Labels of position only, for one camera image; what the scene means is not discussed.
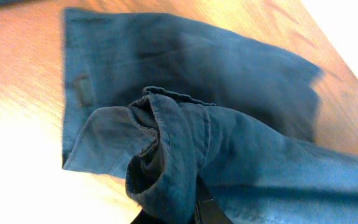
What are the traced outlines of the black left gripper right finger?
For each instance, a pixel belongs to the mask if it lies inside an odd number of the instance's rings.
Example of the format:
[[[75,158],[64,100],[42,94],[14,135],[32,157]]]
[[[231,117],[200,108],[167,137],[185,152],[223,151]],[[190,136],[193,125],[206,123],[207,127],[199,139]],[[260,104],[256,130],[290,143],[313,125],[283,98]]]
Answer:
[[[232,224],[200,176],[196,180],[194,219],[196,224]]]

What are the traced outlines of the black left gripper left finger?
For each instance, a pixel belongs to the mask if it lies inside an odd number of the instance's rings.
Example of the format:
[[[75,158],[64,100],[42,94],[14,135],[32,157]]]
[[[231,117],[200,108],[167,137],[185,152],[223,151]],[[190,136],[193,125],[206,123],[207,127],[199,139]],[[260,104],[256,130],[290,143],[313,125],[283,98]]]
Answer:
[[[141,210],[138,216],[136,216],[131,224],[153,224],[154,217],[147,214],[144,210]]]

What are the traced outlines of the dark blue denim shorts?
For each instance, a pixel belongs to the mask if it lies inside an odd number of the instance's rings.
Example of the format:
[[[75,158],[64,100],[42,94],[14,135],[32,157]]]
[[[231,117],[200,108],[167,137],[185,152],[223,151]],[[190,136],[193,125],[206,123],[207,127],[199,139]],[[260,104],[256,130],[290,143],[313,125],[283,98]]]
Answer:
[[[358,223],[358,156],[317,146],[321,69],[163,13],[63,12],[62,167],[195,223],[200,176],[232,223]]]

